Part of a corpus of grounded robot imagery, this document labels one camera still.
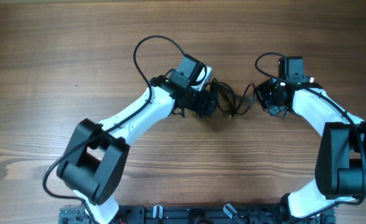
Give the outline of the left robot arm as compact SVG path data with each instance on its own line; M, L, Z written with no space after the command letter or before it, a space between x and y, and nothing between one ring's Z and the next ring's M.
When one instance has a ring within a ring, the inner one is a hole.
M170 75L153 77L142 96L118 114L94 123L77 124L57 176L83 201L89 223L111 223L119 205L113 198L129 148L158 121L180 108L203 113L207 92L204 85L212 68L188 54Z

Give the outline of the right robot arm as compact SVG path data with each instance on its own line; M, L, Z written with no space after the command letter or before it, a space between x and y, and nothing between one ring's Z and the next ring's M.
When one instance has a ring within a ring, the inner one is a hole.
M278 57L278 76L268 74L256 87L261 107L272 116L300 116L321 136L314 179L281 199L280 219L304 222L338 205L360 205L366 199L366 121L305 75L302 57Z

